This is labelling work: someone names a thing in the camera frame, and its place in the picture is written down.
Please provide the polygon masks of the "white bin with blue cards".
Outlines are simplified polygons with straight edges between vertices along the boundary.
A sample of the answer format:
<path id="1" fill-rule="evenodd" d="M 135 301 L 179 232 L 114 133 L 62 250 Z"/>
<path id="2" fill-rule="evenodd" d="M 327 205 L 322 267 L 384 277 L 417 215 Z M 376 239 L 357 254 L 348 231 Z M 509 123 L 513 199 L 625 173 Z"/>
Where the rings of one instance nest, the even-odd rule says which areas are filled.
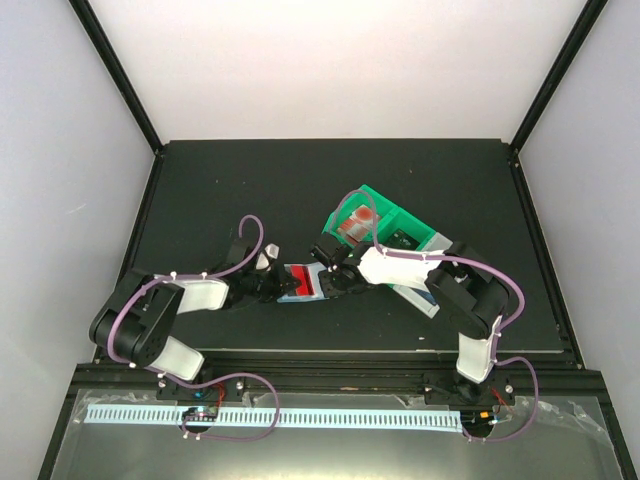
<path id="1" fill-rule="evenodd" d="M 450 248 L 451 245 L 452 241 L 449 238 L 439 232 L 436 232 L 429 240 L 427 240 L 422 246 L 419 247 L 419 250 L 428 253 L 442 253 L 446 249 Z M 423 285 L 421 288 L 393 285 L 392 290 L 430 319 L 432 319 L 440 309 L 438 303 L 436 306 L 433 306 L 423 300 L 416 293 L 417 290 L 429 291 L 431 293 L 426 285 Z"/>

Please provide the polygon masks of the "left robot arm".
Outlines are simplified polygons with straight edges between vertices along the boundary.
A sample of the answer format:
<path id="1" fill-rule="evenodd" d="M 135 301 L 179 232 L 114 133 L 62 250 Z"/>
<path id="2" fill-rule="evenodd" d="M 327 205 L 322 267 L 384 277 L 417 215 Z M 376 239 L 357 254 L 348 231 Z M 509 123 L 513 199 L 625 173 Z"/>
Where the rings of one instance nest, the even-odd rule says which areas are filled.
<path id="1" fill-rule="evenodd" d="M 204 355 L 172 336 L 180 315 L 233 307 L 249 296 L 274 302 L 301 285 L 278 260 L 279 247 L 236 239 L 224 262 L 200 274 L 152 275 L 132 269 L 116 285 L 89 327 L 89 339 L 109 358 L 179 380 L 193 399 L 214 388 Z"/>

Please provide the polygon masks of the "green bin with black cards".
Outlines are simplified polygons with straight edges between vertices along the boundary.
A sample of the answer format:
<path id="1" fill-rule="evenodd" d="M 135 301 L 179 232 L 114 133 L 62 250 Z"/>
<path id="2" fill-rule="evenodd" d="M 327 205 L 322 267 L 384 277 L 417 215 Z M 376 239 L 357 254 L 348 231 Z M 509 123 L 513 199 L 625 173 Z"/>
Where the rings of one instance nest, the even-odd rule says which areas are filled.
<path id="1" fill-rule="evenodd" d="M 378 224 L 381 245 L 401 250 L 421 250 L 436 231 L 401 207 L 393 207 Z"/>

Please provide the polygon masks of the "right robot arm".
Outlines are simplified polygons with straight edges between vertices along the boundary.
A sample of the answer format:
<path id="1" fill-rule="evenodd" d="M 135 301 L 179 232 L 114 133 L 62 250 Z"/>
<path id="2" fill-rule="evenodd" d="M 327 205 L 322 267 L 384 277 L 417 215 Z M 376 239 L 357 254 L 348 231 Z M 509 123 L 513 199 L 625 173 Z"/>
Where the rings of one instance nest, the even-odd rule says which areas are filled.
<path id="1" fill-rule="evenodd" d="M 355 247 L 324 233 L 311 247 L 324 270 L 319 274 L 328 298 L 355 294 L 376 285 L 393 285 L 429 293 L 458 332 L 459 355 L 454 379 L 457 396 L 476 403 L 491 390 L 489 374 L 510 293 L 502 272 L 479 260 L 456 242 L 434 252 L 394 249 L 376 242 Z"/>

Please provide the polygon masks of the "green bin with red cards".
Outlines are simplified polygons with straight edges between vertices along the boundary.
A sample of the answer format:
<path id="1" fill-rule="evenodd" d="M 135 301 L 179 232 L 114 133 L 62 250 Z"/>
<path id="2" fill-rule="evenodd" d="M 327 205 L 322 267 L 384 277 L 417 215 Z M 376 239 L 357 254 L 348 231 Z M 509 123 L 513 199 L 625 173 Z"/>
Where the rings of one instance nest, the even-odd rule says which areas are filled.
<path id="1" fill-rule="evenodd" d="M 377 220 L 377 239 L 382 242 L 383 223 L 398 210 L 398 206 L 366 184 L 346 194 L 339 208 L 328 217 L 322 232 L 328 232 L 342 243 L 355 247 L 359 242 L 371 241 L 374 220 Z"/>

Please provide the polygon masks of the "blue card holder wallet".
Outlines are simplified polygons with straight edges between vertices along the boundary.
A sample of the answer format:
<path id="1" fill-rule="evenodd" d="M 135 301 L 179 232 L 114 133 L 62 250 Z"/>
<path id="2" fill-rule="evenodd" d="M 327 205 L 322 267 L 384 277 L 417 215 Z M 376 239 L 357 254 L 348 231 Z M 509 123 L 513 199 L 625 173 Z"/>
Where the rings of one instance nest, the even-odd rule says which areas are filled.
<path id="1" fill-rule="evenodd" d="M 285 264 L 284 269 L 297 281 L 297 284 L 278 298 L 277 303 L 306 303 L 329 298 L 321 286 L 320 274 L 327 270 L 321 263 Z"/>

